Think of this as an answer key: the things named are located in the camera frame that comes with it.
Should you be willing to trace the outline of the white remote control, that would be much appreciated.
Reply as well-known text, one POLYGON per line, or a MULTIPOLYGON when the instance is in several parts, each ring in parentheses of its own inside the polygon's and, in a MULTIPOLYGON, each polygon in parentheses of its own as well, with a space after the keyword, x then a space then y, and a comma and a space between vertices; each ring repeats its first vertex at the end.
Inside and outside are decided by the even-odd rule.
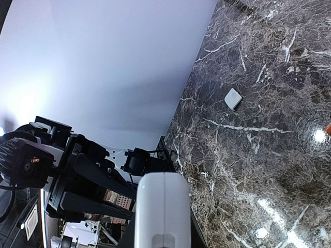
POLYGON ((191 247, 189 188, 179 173, 144 175, 138 184, 134 247, 191 247))

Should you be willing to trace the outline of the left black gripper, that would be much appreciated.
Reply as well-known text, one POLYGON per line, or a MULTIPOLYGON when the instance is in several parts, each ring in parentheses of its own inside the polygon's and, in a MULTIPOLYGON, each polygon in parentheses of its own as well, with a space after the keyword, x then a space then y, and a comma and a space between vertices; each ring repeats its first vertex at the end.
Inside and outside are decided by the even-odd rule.
POLYGON ((43 122, 52 129, 52 146, 63 150, 48 196, 47 214, 66 222, 86 220, 88 214, 130 220, 133 212, 113 203, 102 202, 100 198, 103 192, 101 187, 131 199, 137 196, 126 181, 119 182, 100 169, 109 152, 85 136, 73 133, 68 125, 49 119, 43 122))

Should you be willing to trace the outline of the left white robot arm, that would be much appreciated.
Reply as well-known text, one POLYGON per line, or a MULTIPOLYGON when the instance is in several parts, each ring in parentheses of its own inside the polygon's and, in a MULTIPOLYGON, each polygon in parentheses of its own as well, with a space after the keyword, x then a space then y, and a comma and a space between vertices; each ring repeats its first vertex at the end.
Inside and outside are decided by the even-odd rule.
POLYGON ((105 200, 107 190, 136 199, 134 176, 173 170, 163 137, 153 151, 106 149, 68 125, 39 116, 35 121, 50 127, 50 145, 62 151, 45 205, 52 218, 79 222, 95 214, 129 220, 130 210, 105 200))

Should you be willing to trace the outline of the white battery cover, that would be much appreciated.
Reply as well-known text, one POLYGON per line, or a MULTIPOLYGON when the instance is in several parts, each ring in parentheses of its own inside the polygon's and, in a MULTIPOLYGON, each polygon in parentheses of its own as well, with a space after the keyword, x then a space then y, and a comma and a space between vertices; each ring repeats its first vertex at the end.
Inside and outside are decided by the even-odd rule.
POLYGON ((224 98, 224 101, 226 105, 231 109, 232 111, 235 110, 237 105, 242 101, 242 96, 234 89, 231 88, 230 91, 227 93, 227 95, 224 98))

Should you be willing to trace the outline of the orange battery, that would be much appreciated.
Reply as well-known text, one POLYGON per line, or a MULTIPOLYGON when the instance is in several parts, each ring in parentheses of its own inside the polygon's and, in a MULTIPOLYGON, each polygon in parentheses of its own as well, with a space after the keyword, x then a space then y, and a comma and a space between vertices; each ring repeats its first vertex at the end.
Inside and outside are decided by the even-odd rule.
POLYGON ((325 131, 328 135, 331 135, 331 124, 329 124, 326 128, 325 131))

